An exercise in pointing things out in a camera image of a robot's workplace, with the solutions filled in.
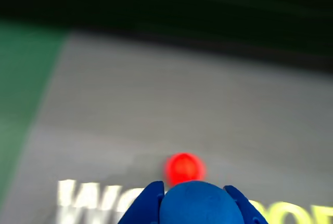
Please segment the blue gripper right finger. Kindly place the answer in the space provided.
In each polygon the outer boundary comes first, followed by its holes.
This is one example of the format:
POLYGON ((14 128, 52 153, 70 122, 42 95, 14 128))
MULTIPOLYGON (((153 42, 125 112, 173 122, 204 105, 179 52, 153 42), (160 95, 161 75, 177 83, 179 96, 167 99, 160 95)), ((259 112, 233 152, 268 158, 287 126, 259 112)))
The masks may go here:
POLYGON ((228 185, 223 188, 237 204, 245 224, 268 224, 264 216, 236 187, 228 185))

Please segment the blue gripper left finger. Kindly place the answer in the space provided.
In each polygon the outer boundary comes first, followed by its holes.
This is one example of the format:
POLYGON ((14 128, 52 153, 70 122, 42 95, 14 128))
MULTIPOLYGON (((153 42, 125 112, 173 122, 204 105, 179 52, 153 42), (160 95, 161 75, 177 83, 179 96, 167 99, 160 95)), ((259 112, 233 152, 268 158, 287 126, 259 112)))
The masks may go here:
POLYGON ((151 182, 133 201, 119 224, 157 224, 159 223, 159 209, 164 198, 164 183, 151 182))

